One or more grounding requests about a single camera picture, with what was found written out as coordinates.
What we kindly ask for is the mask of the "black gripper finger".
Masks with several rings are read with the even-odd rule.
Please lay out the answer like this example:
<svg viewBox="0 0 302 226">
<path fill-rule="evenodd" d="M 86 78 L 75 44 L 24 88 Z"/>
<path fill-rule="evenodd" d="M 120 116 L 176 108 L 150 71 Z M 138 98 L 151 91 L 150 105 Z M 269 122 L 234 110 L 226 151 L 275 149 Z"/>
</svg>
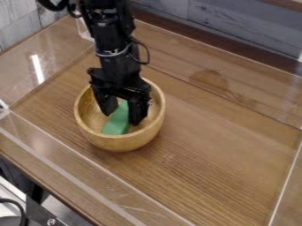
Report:
<svg viewBox="0 0 302 226">
<path fill-rule="evenodd" d="M 108 117 L 118 108 L 116 97 L 102 87 L 92 85 L 98 106 L 103 114 Z"/>
<path fill-rule="evenodd" d="M 139 125 L 143 119 L 147 117 L 150 107 L 148 96 L 135 96 L 128 101 L 128 119 L 132 125 Z"/>
</svg>

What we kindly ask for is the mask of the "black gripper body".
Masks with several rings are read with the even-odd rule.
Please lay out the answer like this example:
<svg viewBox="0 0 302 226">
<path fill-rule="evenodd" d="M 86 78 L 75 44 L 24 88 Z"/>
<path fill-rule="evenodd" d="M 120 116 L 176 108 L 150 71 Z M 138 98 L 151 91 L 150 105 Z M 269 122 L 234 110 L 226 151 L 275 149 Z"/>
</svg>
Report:
<svg viewBox="0 0 302 226">
<path fill-rule="evenodd" d="M 110 102 L 115 98 L 124 100 L 150 100 L 151 86 L 140 76 L 142 65 L 138 49 L 123 51 L 98 51 L 100 67 L 87 70 L 96 100 Z"/>
</svg>

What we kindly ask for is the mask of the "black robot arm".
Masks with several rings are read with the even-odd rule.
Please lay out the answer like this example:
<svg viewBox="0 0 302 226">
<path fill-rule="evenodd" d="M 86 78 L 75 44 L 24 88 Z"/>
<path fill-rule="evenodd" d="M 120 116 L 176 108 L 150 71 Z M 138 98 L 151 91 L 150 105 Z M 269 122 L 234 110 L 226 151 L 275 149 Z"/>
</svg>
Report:
<svg viewBox="0 0 302 226">
<path fill-rule="evenodd" d="M 139 57 L 144 44 L 132 36 L 136 29 L 128 0 L 37 0 L 49 11 L 68 11 L 81 19 L 95 40 L 96 56 L 102 66 L 87 69 L 98 106 L 104 115 L 118 108 L 118 101 L 127 100 L 128 121 L 138 125 L 147 117 L 151 86 L 140 77 Z"/>
</svg>

